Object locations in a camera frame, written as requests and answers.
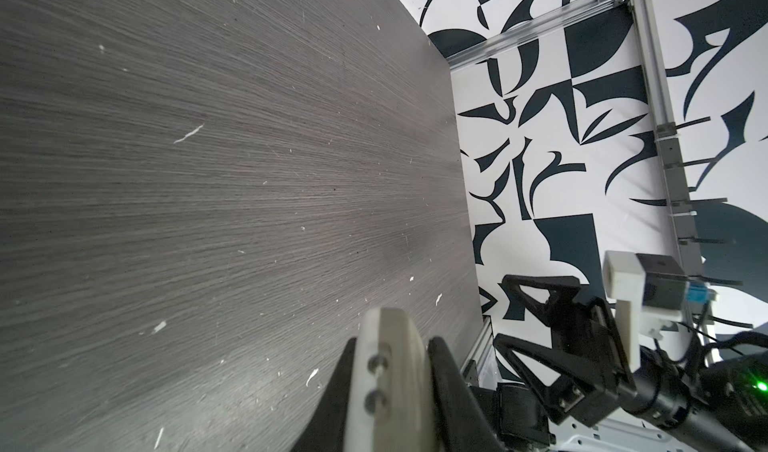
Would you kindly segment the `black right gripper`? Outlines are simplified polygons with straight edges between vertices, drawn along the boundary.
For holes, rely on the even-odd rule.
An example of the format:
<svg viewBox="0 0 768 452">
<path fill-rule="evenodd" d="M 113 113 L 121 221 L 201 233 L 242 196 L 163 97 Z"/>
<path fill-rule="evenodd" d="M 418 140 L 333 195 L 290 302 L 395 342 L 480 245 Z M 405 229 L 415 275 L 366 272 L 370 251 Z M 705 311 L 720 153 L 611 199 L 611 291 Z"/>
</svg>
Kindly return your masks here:
<svg viewBox="0 0 768 452">
<path fill-rule="evenodd" d="M 592 427 L 636 396 L 613 312 L 578 278 L 508 274 L 500 288 L 508 299 L 505 320 L 531 315 L 554 331 L 554 349 L 504 334 L 493 339 L 546 410 L 564 410 Z"/>
</svg>

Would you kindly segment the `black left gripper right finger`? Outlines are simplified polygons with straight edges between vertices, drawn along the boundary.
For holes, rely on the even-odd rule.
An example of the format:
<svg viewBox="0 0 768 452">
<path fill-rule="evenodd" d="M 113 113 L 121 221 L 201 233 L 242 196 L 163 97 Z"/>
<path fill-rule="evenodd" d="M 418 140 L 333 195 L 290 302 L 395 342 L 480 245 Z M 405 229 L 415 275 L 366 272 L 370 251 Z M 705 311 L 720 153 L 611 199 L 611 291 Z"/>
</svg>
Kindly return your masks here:
<svg viewBox="0 0 768 452">
<path fill-rule="evenodd" d="M 464 382 L 451 351 L 442 337 L 435 336 L 427 346 L 437 408 L 437 430 L 445 451 L 503 451 Z"/>
</svg>

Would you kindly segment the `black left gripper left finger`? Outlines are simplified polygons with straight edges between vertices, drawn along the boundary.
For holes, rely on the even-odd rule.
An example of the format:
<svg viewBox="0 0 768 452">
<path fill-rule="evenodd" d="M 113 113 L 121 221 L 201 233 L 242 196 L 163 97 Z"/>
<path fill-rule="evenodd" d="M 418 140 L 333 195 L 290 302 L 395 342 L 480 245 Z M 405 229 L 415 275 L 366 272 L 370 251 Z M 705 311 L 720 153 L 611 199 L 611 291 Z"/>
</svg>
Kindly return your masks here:
<svg viewBox="0 0 768 452">
<path fill-rule="evenodd" d="M 344 450 L 345 423 L 352 383 L 355 346 L 355 338 L 347 341 L 315 412 L 292 446 L 291 451 L 336 452 Z"/>
</svg>

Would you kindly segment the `white remote control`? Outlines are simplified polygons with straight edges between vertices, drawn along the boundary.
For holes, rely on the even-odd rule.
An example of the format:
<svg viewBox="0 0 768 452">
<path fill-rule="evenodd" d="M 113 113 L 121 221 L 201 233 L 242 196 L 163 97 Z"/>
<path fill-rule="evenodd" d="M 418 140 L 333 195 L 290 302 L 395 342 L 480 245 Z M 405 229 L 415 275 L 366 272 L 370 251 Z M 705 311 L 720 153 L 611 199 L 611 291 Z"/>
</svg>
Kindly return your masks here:
<svg viewBox="0 0 768 452">
<path fill-rule="evenodd" d="M 427 348 L 401 309 L 372 309 L 362 319 L 354 350 L 343 449 L 439 449 Z"/>
</svg>

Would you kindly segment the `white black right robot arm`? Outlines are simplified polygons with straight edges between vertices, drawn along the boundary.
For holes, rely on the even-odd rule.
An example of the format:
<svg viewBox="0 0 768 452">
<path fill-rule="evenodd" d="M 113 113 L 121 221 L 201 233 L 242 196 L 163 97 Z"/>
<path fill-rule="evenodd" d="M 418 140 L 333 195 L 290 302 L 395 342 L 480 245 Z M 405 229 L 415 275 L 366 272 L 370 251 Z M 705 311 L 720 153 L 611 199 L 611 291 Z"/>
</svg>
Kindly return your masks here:
<svg viewBox="0 0 768 452">
<path fill-rule="evenodd" d="M 767 448 L 767 355 L 742 355 L 706 365 L 712 350 L 766 348 L 767 337 L 742 332 L 683 358 L 643 347 L 631 371 L 608 303 L 578 301 L 581 286 L 568 276 L 507 275 L 502 290 L 551 331 L 551 347 L 504 334 L 493 351 L 517 381 L 493 390 L 473 388 L 492 430 L 510 450 L 554 444 L 552 423 L 573 418 L 595 426 L 617 409 L 642 419 L 698 451 Z"/>
</svg>

